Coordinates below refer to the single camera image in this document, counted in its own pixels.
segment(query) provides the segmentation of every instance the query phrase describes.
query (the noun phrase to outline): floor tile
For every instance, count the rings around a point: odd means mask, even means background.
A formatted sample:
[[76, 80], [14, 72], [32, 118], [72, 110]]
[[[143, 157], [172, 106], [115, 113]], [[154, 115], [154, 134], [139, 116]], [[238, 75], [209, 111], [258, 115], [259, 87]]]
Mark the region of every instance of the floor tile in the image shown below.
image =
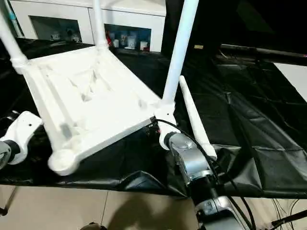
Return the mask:
[[1, 208], [4, 208], [7, 205], [14, 189], [15, 189], [15, 186], [0, 185], [0, 207]]
[[190, 199], [110, 191], [102, 224], [108, 230], [198, 229]]
[[[249, 218], [248, 212], [243, 202], [238, 197], [234, 197], [235, 201], [242, 208], [242, 211]], [[246, 198], [248, 205], [253, 213], [256, 225], [258, 229], [271, 229], [271, 222], [290, 215], [290, 209], [292, 207], [294, 199], [277, 199], [275, 204], [272, 199], [267, 198]], [[299, 200], [294, 206], [292, 214], [306, 210], [307, 200]], [[282, 225], [283, 230], [292, 230], [290, 223]], [[293, 227], [295, 230], [307, 230], [307, 218], [293, 221]]]
[[[7, 199], [7, 188], [3, 199]], [[19, 187], [8, 215], [0, 217], [0, 229], [78, 230], [100, 222], [106, 191], [49, 187]]]

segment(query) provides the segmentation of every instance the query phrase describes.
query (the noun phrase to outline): black cable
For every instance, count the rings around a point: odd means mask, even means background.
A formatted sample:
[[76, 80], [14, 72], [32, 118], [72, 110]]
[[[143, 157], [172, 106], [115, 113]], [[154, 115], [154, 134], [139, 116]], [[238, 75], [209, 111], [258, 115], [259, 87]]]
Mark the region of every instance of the black cable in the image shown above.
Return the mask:
[[248, 225], [249, 229], [253, 229], [249, 219], [246, 217], [246, 215], [244, 214], [244, 212], [242, 211], [242, 209], [240, 209], [239, 205], [236, 203], [236, 201], [231, 197], [231, 196], [227, 196], [228, 199], [230, 200], [230, 202], [235, 206], [236, 210], [238, 211], [238, 213], [240, 214], [240, 216], [243, 218], [243, 220], [245, 221], [245, 223]]
[[293, 203], [293, 205], [292, 205], [292, 207], [291, 207], [291, 211], [290, 211], [290, 216], [292, 215], [293, 208], [294, 208], [294, 206], [297, 204], [298, 201], [299, 201], [299, 199], [297, 199], [297, 200]]
[[[233, 181], [233, 179], [229, 176], [229, 174], [227, 173], [227, 170], [225, 170], [220, 163], [218, 163], [217, 161], [214, 161], [215, 164], [217, 164], [220, 169], [224, 172], [224, 174], [228, 177], [231, 185], [234, 187], [234, 189], [239, 193], [239, 189], [237, 187], [237, 185], [235, 184], [235, 182]], [[243, 204], [245, 205], [247, 211], [248, 211], [248, 214], [249, 214], [249, 217], [250, 217], [250, 220], [251, 220], [251, 225], [252, 225], [252, 229], [255, 230], [256, 229], [256, 223], [255, 223], [255, 219], [254, 219], [254, 216], [253, 216], [253, 213], [252, 211], [250, 210], [250, 207], [247, 203], [247, 201], [245, 200], [244, 197], [240, 196], [241, 200], [243, 201]]]
[[276, 213], [278, 214], [278, 220], [280, 220], [282, 217], [281, 217], [281, 215], [280, 215], [280, 212], [279, 212], [279, 210], [278, 210], [278, 207], [277, 207], [277, 204], [275, 203], [275, 200], [274, 199], [272, 199], [272, 202], [273, 202], [273, 205], [274, 205], [274, 209], [276, 210]]
[[270, 230], [275, 230], [278, 227], [281, 227], [284, 224], [284, 221], [279, 222], [275, 227], [271, 228]]
[[[278, 199], [275, 199], [275, 202], [278, 204], [278, 206], [280, 207], [280, 209], [281, 209], [281, 210], [286, 214], [286, 216], [288, 217], [289, 214], [288, 214], [288, 213], [284, 210], [284, 208], [281, 206], [279, 200], [278, 200]], [[288, 224], [289, 224], [289, 226], [291, 227], [291, 229], [294, 230], [294, 228], [291, 226], [291, 222], [288, 223]]]
[[[165, 121], [165, 120], [162, 120], [162, 119], [155, 119], [155, 122], [163, 122], [163, 123], [166, 123], [176, 129], [178, 129], [181, 133], [183, 133], [184, 135], [186, 135], [188, 138], [190, 138], [198, 147], [198, 149], [202, 152], [202, 154], [204, 155], [204, 157], [206, 158], [209, 166], [210, 166], [210, 169], [212, 170], [214, 176], [216, 177], [217, 180], [219, 180], [218, 178], [218, 175], [215, 171], [215, 168], [212, 164], [212, 162], [214, 162], [218, 167], [220, 167], [220, 169], [224, 172], [224, 174], [228, 177], [228, 179], [230, 180], [230, 183], [232, 184], [232, 186], [234, 187], [234, 189], [239, 193], [239, 189], [237, 187], [237, 185], [235, 184], [235, 182], [232, 180], [232, 178], [228, 175], [227, 171], [223, 169], [223, 167], [217, 162], [215, 161], [214, 159], [212, 159], [210, 156], [207, 155], [206, 151], [203, 149], [203, 147], [198, 143], [197, 140], [195, 140], [195, 138], [191, 137], [191, 135], [189, 135], [186, 131], [184, 131], [183, 129], [179, 128], [178, 126], [174, 125], [173, 123], [171, 122], [168, 122], [168, 121]], [[248, 205], [248, 203], [246, 202], [246, 200], [241, 197], [241, 200], [243, 201], [243, 204], [245, 205], [247, 211], [248, 211], [248, 214], [249, 214], [249, 217], [250, 217], [250, 220], [251, 220], [251, 223], [248, 221], [247, 217], [244, 215], [243, 211], [240, 209], [239, 206], [236, 207], [236, 209], [238, 210], [238, 212], [240, 212], [240, 214], [242, 213], [243, 216], [245, 216], [245, 218], [242, 216], [242, 218], [244, 219], [244, 221], [246, 222], [246, 224], [249, 226], [249, 228], [251, 230], [256, 230], [256, 223], [255, 223], [255, 219], [254, 219], [254, 216], [253, 216], [253, 213]]]
[[289, 213], [290, 213], [290, 209], [291, 209], [292, 205], [293, 205], [297, 200], [298, 200], [298, 199], [295, 199], [295, 200], [293, 200], [293, 201], [291, 202], [291, 204], [290, 204], [290, 206], [289, 206]]

